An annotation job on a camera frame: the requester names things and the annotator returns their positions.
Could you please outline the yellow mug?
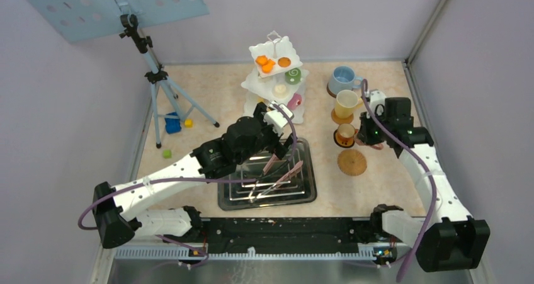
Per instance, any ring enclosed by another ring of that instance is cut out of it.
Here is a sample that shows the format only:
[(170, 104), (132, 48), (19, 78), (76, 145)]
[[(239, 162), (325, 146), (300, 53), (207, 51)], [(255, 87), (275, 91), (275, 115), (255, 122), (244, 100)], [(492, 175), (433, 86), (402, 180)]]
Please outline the yellow mug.
[(342, 90), (336, 95), (334, 115), (340, 119), (350, 118), (362, 103), (360, 96), (352, 90)]

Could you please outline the brown coaster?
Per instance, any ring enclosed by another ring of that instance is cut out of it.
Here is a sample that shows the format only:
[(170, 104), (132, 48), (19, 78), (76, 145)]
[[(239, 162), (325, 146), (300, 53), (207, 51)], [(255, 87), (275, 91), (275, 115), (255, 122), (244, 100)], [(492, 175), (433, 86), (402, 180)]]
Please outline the brown coaster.
[(337, 93), (333, 93), (333, 92), (330, 90), (330, 87), (329, 87), (328, 84), (327, 84), (327, 86), (326, 86), (326, 90), (327, 90), (327, 93), (328, 93), (331, 97), (336, 98)]
[(338, 125), (342, 125), (345, 123), (351, 123), (354, 119), (354, 114), (352, 113), (350, 116), (346, 118), (340, 118), (337, 116), (335, 110), (331, 111), (331, 119), (334, 123), (337, 123)]

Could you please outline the orange fish cake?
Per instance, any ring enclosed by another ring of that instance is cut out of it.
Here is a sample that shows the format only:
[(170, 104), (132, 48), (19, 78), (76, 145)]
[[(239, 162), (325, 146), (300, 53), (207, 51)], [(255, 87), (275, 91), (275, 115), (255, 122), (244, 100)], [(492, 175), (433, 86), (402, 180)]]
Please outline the orange fish cake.
[(268, 61), (269, 61), (269, 58), (267, 58), (267, 56), (265, 55), (260, 55), (255, 59), (255, 63), (257, 63), (257, 65), (260, 65), (260, 66), (266, 65)]
[(274, 60), (268, 59), (264, 64), (261, 65), (261, 70), (263, 73), (268, 74), (273, 70), (275, 65), (276, 62)]

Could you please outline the orange round cookie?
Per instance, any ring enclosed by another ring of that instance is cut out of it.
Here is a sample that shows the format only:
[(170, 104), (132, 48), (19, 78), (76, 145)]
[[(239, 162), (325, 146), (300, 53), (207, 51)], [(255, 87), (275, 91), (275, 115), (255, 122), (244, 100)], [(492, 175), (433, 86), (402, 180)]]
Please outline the orange round cookie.
[(288, 57), (281, 57), (277, 60), (277, 63), (280, 67), (286, 68), (289, 67), (292, 63), (291, 59)]

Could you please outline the blue mug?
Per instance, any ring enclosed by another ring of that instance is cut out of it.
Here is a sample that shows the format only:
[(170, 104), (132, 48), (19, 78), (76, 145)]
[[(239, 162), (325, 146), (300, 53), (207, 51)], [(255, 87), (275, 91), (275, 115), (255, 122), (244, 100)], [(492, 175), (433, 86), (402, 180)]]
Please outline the blue mug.
[(333, 93), (339, 93), (342, 90), (356, 90), (361, 88), (363, 77), (357, 76), (355, 71), (345, 65), (339, 66), (333, 70), (328, 85)]

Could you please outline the pink cake slice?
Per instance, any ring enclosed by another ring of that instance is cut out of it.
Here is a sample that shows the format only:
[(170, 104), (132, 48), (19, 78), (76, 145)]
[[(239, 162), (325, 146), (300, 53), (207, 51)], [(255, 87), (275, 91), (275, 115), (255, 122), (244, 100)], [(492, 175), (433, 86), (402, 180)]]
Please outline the pink cake slice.
[(298, 94), (298, 93), (294, 93), (292, 98), (287, 103), (287, 107), (288, 107), (288, 109), (294, 111), (301, 104), (302, 104), (302, 95)]

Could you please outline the dark printed coaster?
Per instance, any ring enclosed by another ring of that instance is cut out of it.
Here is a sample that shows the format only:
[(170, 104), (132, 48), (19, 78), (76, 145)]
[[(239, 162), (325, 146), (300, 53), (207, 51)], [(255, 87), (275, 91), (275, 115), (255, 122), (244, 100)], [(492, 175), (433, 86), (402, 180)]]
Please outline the dark printed coaster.
[(333, 133), (334, 142), (336, 145), (342, 148), (351, 148), (355, 145), (355, 133), (356, 130), (352, 131), (340, 131), (339, 129), (335, 130)]

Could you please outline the green roll cake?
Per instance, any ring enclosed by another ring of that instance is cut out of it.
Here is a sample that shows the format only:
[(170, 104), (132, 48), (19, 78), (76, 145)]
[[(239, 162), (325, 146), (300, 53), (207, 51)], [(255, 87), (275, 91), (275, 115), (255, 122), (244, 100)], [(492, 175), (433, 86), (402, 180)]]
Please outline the green roll cake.
[(302, 80), (302, 71), (296, 67), (284, 73), (285, 82), (290, 85), (299, 84)]

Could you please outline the brown mug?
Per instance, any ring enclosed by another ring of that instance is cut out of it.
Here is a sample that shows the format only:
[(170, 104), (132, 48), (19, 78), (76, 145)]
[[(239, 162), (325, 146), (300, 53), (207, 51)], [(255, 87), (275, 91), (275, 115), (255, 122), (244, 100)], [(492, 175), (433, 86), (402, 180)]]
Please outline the brown mug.
[(355, 144), (357, 129), (352, 124), (340, 124), (335, 133), (336, 142), (342, 147), (352, 147)]

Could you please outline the woven coaster front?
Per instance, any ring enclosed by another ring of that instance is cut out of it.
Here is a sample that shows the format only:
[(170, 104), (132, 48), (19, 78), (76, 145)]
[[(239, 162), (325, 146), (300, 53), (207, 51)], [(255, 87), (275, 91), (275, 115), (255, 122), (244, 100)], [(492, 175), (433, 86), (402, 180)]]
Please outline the woven coaster front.
[(338, 168), (347, 176), (359, 176), (367, 169), (365, 156), (358, 150), (346, 149), (339, 153)]

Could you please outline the white three-tier dessert stand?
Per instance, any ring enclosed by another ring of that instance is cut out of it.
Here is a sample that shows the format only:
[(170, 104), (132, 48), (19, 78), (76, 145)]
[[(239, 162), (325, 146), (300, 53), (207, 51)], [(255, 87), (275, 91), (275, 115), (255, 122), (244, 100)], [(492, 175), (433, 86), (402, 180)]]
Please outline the white three-tier dessert stand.
[[(270, 101), (276, 101), (287, 105), (293, 94), (298, 93), (302, 95), (302, 104), (293, 111), (293, 122), (301, 124), (304, 122), (305, 82), (309, 71), (303, 68), (303, 62), (300, 60), (288, 36), (281, 36), (276, 31), (272, 31), (267, 34), (266, 38), (266, 42), (249, 47), (254, 66), (245, 80), (241, 82), (241, 87), (247, 91), (243, 115), (252, 116), (255, 106), (259, 102), (269, 103)], [(265, 55), (276, 62), (273, 70), (268, 74), (263, 73), (261, 66), (255, 63), (255, 59), (260, 55)], [(280, 67), (277, 60), (281, 57), (290, 58), (291, 65), (286, 68)], [(296, 85), (287, 84), (284, 73), (296, 67), (302, 71), (301, 82)], [(272, 90), (275, 84), (285, 84), (288, 88), (288, 95), (284, 98), (274, 97)]]

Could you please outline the stainless steel tray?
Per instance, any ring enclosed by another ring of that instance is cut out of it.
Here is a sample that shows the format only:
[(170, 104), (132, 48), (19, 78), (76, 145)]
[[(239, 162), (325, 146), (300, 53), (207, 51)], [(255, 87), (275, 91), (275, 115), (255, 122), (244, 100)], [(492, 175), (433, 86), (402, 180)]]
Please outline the stainless steel tray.
[(307, 140), (299, 138), (292, 160), (275, 161), (268, 172), (271, 176), (258, 183), (220, 183), (219, 207), (224, 211), (246, 210), (310, 203), (317, 198)]

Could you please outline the green toy block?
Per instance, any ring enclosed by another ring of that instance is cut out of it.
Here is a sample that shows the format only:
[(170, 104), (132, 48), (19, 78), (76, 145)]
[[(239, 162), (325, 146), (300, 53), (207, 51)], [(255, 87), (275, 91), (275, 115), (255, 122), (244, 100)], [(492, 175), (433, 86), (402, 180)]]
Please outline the green toy block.
[(162, 156), (163, 156), (164, 159), (170, 159), (170, 158), (172, 158), (172, 152), (171, 152), (171, 150), (170, 150), (170, 149), (165, 149), (165, 150), (163, 150), (163, 152), (162, 152)]

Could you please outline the brown coaster back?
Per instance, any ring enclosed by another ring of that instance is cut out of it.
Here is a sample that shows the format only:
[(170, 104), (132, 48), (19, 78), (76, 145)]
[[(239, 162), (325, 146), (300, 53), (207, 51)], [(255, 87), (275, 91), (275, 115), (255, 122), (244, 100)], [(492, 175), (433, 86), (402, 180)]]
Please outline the brown coaster back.
[(327, 93), (328, 93), (331, 97), (336, 98), (337, 93), (333, 93), (333, 92), (330, 90), (330, 87), (329, 87), (328, 84), (327, 84), (327, 86), (326, 86), (326, 90), (327, 90)]

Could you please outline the white round bun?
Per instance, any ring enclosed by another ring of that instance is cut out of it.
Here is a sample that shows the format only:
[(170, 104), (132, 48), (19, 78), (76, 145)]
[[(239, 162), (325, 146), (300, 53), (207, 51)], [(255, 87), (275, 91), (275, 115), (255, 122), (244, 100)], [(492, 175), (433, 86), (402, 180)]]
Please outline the white round bun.
[(272, 92), (274, 97), (284, 98), (288, 95), (288, 88), (285, 84), (275, 84)]

